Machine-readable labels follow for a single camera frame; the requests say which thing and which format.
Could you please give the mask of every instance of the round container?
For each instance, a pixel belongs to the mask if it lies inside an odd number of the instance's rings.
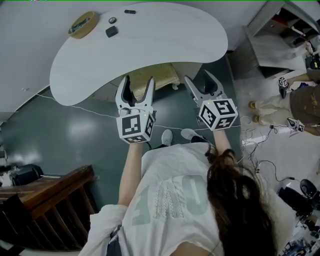
[[[77,25],[79,22],[84,21],[86,18],[90,18],[90,20],[72,33],[71,28]],[[84,36],[89,34],[91,30],[95,28],[95,26],[98,24],[98,21],[99,15],[94,11],[88,11],[82,14],[79,18],[77,18],[76,21],[71,25],[71,27],[68,30],[68,35],[76,39],[83,38]]]

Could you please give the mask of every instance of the person in brown shirt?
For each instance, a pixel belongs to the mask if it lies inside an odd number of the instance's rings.
[[[317,83],[290,92],[285,98],[280,95],[267,100],[250,101],[249,107],[259,111],[253,121],[261,125],[287,125],[287,118],[300,120],[304,130],[320,136],[320,70],[307,70],[307,73],[287,79],[290,88],[294,82]]]

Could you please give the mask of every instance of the green floor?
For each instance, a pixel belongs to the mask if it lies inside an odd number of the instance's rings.
[[[224,91],[237,105],[235,90],[225,58],[214,63],[204,64],[224,86]],[[195,82],[201,82],[197,75]],[[52,96],[48,91],[45,96]],[[77,106],[101,114],[118,116],[115,103],[86,99]],[[199,128],[196,122],[195,102],[185,86],[178,90],[166,86],[154,95],[153,108],[156,111],[156,125],[177,128]],[[238,125],[239,118],[233,124]],[[80,166],[92,165],[99,176],[92,185],[92,193],[100,209],[106,204],[116,204],[119,183],[128,151],[128,144],[119,139],[116,120],[99,116],[82,109],[62,106],[57,102],[38,97],[14,114],[2,126],[4,147],[9,161],[18,165],[33,163],[39,165],[45,174],[64,175]],[[151,146],[161,143],[165,129],[155,127]],[[187,143],[180,130],[173,131],[173,142]],[[240,127],[226,130],[231,146],[238,159],[242,157]],[[213,141],[212,132],[199,131],[199,134]]]

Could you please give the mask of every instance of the curved tabletop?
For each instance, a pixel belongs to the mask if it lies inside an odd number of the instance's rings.
[[[136,14],[124,13],[127,9]],[[117,19],[114,24],[111,17]],[[112,26],[118,34],[108,38],[106,29]],[[133,70],[161,63],[210,63],[227,48],[222,25],[200,9],[167,2],[131,4],[100,15],[85,37],[67,39],[52,63],[50,88],[60,104],[70,106]]]

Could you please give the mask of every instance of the brown shirt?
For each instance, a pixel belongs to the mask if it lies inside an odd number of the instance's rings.
[[[290,108],[295,119],[305,125],[320,124],[320,69],[309,69],[308,77],[317,83],[290,92]]]

